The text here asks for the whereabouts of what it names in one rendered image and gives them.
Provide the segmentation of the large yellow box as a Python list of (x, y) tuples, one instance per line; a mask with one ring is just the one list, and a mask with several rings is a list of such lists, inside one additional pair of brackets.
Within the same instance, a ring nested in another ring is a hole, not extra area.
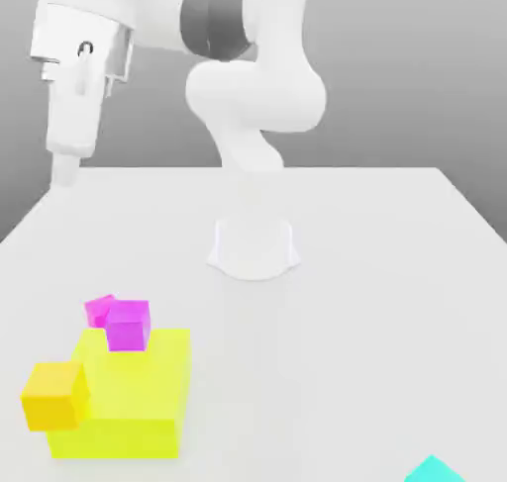
[(71, 359), (90, 392), (76, 430), (49, 432), (54, 458), (176, 458), (191, 375), (189, 329), (154, 329), (145, 351), (111, 351), (105, 332), (82, 332)]

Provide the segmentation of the small purple cube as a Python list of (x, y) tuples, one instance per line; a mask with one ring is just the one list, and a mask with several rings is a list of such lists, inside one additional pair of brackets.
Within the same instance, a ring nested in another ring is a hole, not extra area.
[(106, 317), (105, 332), (110, 351), (145, 351), (151, 334), (147, 300), (114, 300)]

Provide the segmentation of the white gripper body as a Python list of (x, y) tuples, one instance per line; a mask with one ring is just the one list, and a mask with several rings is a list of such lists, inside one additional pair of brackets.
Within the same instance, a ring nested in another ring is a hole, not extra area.
[(81, 55), (61, 64), (49, 85), (47, 149), (55, 154), (90, 157), (95, 149), (105, 92), (101, 61)]

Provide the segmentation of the small cyan cube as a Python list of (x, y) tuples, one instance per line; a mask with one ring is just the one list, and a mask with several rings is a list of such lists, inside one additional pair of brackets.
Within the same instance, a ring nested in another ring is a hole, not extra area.
[(438, 457), (430, 455), (404, 479), (404, 482), (465, 482)]

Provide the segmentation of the small orange cube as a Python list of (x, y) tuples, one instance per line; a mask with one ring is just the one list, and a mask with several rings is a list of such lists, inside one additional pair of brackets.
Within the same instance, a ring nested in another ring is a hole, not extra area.
[(20, 399), (31, 432), (76, 430), (88, 418), (90, 410), (84, 364), (78, 361), (36, 363)]

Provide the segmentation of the small magenta cube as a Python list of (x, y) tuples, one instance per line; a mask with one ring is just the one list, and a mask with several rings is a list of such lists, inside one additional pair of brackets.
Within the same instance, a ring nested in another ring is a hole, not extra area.
[(84, 303), (89, 328), (103, 329), (105, 327), (107, 316), (115, 300), (114, 295), (107, 295)]

